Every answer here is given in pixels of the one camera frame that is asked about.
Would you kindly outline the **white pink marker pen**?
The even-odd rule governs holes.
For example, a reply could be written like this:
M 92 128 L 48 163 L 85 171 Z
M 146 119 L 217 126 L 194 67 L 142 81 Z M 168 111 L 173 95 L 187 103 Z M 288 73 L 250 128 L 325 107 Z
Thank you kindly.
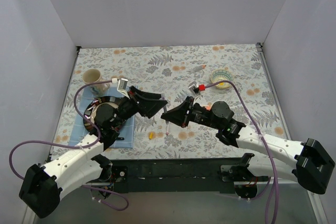
M 165 122 L 166 122 L 166 128 L 165 128 L 166 132 L 165 132 L 165 134 L 168 136 L 169 135 L 170 123 L 169 123 L 169 121 L 165 121 Z

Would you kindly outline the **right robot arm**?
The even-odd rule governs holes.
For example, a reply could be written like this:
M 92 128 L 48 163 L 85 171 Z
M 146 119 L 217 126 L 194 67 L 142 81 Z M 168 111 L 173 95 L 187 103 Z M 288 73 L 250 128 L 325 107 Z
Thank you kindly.
M 194 103 L 192 97 L 187 97 L 179 106 L 164 112 L 161 118 L 180 127 L 194 122 L 216 129 L 216 137 L 225 145 L 272 156 L 270 168 L 276 169 L 279 177 L 296 181 L 310 192 L 326 193 L 335 161 L 313 138 L 306 142 L 290 141 L 259 133 L 236 121 L 234 112 L 224 101 L 217 101 L 206 109 Z

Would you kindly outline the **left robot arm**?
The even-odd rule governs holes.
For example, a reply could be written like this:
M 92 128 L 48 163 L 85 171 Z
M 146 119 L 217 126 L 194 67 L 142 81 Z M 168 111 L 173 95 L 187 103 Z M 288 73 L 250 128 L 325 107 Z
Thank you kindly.
M 137 113 L 150 119 L 166 105 L 160 94 L 134 86 L 121 98 L 96 98 L 83 115 L 83 123 L 91 126 L 88 134 L 54 161 L 32 165 L 24 176 L 20 199 L 39 218 L 45 218 L 78 187 L 95 179 L 108 181 L 111 163 L 102 153 L 114 144 L 126 121 Z

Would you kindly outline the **purple marker pen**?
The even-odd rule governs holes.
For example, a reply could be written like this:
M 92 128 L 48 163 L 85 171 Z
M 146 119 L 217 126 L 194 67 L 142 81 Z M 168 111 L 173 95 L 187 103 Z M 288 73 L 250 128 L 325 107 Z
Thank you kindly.
M 166 113 L 167 112 L 167 104 L 163 107 L 163 111 L 164 111 L 164 113 Z

